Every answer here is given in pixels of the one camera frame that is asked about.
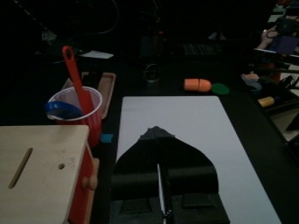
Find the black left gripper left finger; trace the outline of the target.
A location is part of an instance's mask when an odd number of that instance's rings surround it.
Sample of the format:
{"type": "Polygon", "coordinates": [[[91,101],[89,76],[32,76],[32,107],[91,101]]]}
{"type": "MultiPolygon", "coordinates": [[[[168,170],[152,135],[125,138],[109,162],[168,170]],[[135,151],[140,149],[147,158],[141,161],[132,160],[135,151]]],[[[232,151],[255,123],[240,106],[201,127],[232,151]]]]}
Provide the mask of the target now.
{"type": "Polygon", "coordinates": [[[111,179],[109,224],[163,224],[153,127],[116,161],[111,179]]]}

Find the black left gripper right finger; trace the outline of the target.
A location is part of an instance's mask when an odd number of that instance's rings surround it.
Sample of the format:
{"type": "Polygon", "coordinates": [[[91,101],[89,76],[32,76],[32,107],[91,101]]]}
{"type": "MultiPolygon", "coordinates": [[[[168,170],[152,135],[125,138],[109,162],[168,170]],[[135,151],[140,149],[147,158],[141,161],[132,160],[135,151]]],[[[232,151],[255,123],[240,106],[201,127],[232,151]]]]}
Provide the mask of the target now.
{"type": "Polygon", "coordinates": [[[164,223],[229,224],[211,160],[159,127],[155,143],[164,223]]]}

